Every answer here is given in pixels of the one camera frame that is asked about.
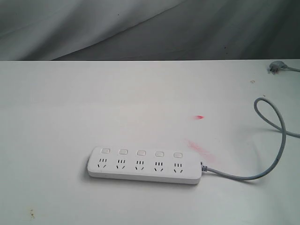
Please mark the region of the white five-outlet power strip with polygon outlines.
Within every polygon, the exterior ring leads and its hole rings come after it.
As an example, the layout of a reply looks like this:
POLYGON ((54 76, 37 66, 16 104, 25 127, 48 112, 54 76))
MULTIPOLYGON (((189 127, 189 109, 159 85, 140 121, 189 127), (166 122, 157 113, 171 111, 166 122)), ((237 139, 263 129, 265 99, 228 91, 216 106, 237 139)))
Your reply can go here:
POLYGON ((87 171, 94 178, 196 185, 202 176, 202 165, 196 152, 96 146, 87 171))

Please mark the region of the grey backdrop cloth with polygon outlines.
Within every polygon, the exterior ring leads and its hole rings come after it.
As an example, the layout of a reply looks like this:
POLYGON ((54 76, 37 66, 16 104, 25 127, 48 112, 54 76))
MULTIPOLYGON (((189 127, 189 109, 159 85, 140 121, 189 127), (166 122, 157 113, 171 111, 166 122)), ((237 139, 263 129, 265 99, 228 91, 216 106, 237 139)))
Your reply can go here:
POLYGON ((298 59, 297 0, 3 0, 1 60, 298 59))

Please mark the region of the grey wall plug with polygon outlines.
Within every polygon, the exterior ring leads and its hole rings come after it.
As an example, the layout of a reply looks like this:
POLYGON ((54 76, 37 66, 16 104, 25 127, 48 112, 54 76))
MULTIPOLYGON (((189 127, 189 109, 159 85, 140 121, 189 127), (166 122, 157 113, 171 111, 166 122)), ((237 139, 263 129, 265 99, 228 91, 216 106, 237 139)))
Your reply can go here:
POLYGON ((272 74, 276 74, 279 71, 300 72, 299 69, 290 67, 290 66, 286 65, 284 62, 278 61, 278 60, 270 63, 268 71, 272 74))

